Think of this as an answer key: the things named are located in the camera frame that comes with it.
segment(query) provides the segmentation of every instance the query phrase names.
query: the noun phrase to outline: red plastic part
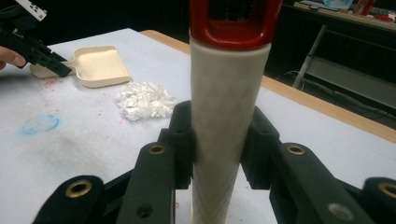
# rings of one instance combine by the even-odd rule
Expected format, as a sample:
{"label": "red plastic part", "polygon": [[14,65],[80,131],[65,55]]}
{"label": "red plastic part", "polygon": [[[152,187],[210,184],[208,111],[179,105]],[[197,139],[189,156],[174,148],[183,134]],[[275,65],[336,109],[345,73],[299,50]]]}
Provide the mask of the red plastic part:
{"label": "red plastic part", "polygon": [[190,0],[191,37],[217,49],[257,49],[271,43],[281,5],[282,0],[254,0],[247,20],[215,21],[209,18],[209,0]]}

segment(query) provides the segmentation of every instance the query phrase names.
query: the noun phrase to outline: white cylinder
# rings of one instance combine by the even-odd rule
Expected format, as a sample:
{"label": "white cylinder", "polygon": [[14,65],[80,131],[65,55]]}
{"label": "white cylinder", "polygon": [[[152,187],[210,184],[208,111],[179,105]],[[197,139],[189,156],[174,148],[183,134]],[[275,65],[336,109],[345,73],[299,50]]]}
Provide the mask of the white cylinder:
{"label": "white cylinder", "polygon": [[271,44],[233,51],[191,39],[192,224],[224,224]]}

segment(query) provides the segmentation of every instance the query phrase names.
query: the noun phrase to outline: cream colored tray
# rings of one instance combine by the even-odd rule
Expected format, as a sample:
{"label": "cream colored tray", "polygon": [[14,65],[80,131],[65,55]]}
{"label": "cream colored tray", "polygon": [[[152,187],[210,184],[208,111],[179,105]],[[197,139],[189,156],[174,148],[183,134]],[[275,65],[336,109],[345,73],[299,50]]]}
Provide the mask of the cream colored tray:
{"label": "cream colored tray", "polygon": [[[88,88],[100,88],[132,81],[113,46],[76,49],[74,59],[64,64],[72,68],[69,75],[76,75],[81,84]],[[57,74],[39,64],[31,64],[30,70],[38,78],[58,77]]]}

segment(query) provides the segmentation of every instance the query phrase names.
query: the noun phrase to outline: dark floor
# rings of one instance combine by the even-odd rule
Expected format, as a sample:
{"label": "dark floor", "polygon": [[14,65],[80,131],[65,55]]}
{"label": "dark floor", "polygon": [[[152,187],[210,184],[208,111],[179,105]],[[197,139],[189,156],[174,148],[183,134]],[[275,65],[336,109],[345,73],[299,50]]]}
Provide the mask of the dark floor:
{"label": "dark floor", "polygon": [[[297,74],[298,72],[289,72],[281,77],[271,77],[270,75],[268,77],[292,86]],[[309,75],[304,76],[304,81],[299,89],[396,130],[396,109],[394,108],[373,102]]]}

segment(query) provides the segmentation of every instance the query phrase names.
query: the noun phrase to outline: human hand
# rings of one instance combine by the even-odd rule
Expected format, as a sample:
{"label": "human hand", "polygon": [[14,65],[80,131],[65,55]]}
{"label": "human hand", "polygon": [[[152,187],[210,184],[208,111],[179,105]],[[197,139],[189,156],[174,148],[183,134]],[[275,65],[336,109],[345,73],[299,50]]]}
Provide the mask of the human hand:
{"label": "human hand", "polygon": [[14,50],[0,46],[0,70],[6,67],[7,63],[14,64],[15,66],[23,66],[26,61]]}

